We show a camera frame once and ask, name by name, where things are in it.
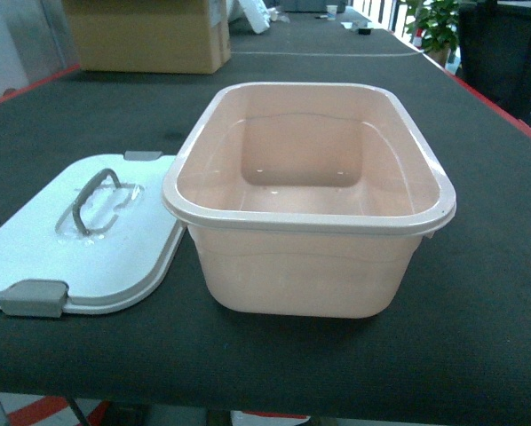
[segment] plastic container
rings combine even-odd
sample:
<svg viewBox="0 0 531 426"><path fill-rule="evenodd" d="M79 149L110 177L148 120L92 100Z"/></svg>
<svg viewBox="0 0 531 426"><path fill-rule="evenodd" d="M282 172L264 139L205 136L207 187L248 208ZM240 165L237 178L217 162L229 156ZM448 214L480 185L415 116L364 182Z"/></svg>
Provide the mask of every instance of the plastic container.
<svg viewBox="0 0 531 426"><path fill-rule="evenodd" d="M389 91L247 83L211 101L163 180L211 294L242 312L361 318L392 301L456 194Z"/></svg>

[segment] gray handle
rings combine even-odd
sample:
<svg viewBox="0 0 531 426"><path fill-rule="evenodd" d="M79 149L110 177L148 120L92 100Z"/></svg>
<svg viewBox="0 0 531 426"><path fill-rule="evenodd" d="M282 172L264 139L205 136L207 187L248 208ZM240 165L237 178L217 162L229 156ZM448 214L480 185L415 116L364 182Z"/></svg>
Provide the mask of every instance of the gray handle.
<svg viewBox="0 0 531 426"><path fill-rule="evenodd" d="M94 191L96 191L96 189L102 184L104 179L106 179L107 177L112 178L116 188L122 187L120 179L117 178L117 175L113 170L103 169L96 173L96 176L94 176L86 185L84 185L84 188L82 188L82 191L80 191L74 201L74 204L72 205L72 217L74 218L74 223L76 224L76 228L78 229L78 231L80 231L80 233L82 233L83 235L90 235L91 230L88 229L84 224L82 217L80 216L80 210L82 209L82 206L86 203L86 201L90 198L90 196L94 193Z"/></svg>

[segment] white container rim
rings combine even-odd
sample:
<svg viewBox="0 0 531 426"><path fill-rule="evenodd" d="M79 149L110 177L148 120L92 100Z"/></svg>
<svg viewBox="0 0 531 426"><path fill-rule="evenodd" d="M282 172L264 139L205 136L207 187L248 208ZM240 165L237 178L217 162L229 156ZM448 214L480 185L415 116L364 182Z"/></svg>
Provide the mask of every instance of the white container rim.
<svg viewBox="0 0 531 426"><path fill-rule="evenodd" d="M353 215L322 215L312 213L275 213L210 209L187 200L178 190L177 179L194 142L202 132L224 96L241 87L252 85L338 86L378 91L385 95L409 129L440 189L437 202L429 209L406 216L376 217ZM424 135L417 128L400 100L390 91L358 83L291 83L254 82L228 86L219 91L202 113L186 138L163 181L163 202L180 220L197 226L290 233L346 233L371 237L431 235L445 226L456 212L456 192Z"/></svg>

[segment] black tablecloth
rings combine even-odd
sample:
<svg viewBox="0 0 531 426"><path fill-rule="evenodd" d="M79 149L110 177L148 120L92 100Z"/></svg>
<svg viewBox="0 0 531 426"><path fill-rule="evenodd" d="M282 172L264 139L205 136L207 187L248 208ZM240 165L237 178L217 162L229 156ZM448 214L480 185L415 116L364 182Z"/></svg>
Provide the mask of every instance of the black tablecloth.
<svg viewBox="0 0 531 426"><path fill-rule="evenodd" d="M386 31L290 17L263 35L233 26L233 57L214 75L78 71L1 104L0 225L80 158L176 153L227 85L371 84L400 98L457 192L455 219L423 241L390 307L357 320L230 311L186 235L160 287L125 311L0 312L0 391L531 424L531 139ZM324 35L340 43L318 48Z"/></svg>

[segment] container lid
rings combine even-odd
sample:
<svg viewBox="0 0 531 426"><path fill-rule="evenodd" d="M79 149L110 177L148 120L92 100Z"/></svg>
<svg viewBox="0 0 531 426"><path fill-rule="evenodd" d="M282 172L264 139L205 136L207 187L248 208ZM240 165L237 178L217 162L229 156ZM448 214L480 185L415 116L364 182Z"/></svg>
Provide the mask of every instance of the container lid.
<svg viewBox="0 0 531 426"><path fill-rule="evenodd" d="M0 309L101 314L153 292L184 231L161 201L174 159L97 155L54 178L0 228Z"/></svg>

